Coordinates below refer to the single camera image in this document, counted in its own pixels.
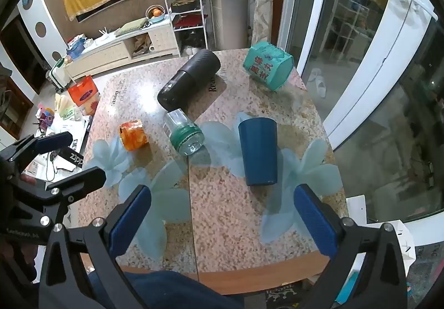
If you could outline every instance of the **blue plastic cup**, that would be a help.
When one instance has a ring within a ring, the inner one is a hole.
[[[248,186],[273,185],[278,181],[278,125],[257,117],[239,124],[245,179]]]

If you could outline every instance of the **wooden table edge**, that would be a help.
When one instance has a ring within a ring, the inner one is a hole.
[[[87,254],[82,254],[82,258],[86,267],[92,266]],[[283,262],[256,268],[199,274],[184,273],[184,275],[223,295],[251,293],[298,282],[319,274],[324,270],[328,261],[328,257],[319,251],[313,251]],[[121,265],[120,268],[128,273],[152,272],[152,270],[127,265]]]

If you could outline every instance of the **black thermos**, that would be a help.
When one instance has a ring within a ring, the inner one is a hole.
[[[157,101],[168,112],[184,109],[188,100],[221,68],[218,57],[207,49],[199,50],[157,94]]]

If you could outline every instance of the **flower pattern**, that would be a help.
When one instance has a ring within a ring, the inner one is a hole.
[[[316,139],[301,160],[290,149],[278,152],[278,179],[268,193],[261,222],[262,243],[277,240],[292,227],[299,235],[311,237],[294,207],[293,193],[300,184],[307,184],[318,196],[333,195],[342,188],[337,166],[323,163],[327,149],[326,141]]]
[[[110,144],[105,140],[96,140],[92,146],[92,154],[93,158],[85,163],[83,170],[95,166],[101,168],[107,178],[104,186],[109,189],[122,179],[122,174],[128,170],[132,161],[118,136]]]
[[[204,167],[226,166],[232,175],[245,177],[238,127],[242,121],[249,118],[251,116],[239,112],[233,123],[233,129],[217,121],[200,124],[199,127],[205,136],[204,147],[189,158],[190,163]]]
[[[167,247],[165,223],[191,220],[189,192],[174,187],[186,174],[187,165],[184,161],[171,160],[154,179],[150,178],[145,168],[136,168],[123,178],[118,187],[118,196],[122,202],[137,185],[145,185],[151,190],[151,207],[137,230],[135,243],[153,260],[161,258]]]

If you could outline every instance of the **teal box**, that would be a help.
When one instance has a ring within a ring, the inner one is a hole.
[[[252,77],[276,91],[287,81],[294,62],[292,55],[263,41],[251,46],[243,66]]]

